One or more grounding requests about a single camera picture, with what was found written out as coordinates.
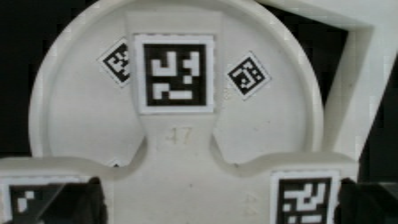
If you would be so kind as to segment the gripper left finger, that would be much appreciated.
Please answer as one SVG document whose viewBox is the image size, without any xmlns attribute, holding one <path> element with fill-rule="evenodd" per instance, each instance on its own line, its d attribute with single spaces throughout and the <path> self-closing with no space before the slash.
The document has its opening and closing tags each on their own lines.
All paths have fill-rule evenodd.
<svg viewBox="0 0 398 224">
<path fill-rule="evenodd" d="M 102 181 L 41 186 L 24 224 L 109 224 Z"/>
</svg>

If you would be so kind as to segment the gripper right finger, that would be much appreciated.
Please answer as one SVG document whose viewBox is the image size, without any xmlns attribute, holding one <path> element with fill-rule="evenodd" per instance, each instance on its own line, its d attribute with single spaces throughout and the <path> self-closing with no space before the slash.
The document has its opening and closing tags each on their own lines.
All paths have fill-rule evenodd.
<svg viewBox="0 0 398 224">
<path fill-rule="evenodd" d="M 342 180 L 336 224 L 398 224 L 398 183 Z"/>
</svg>

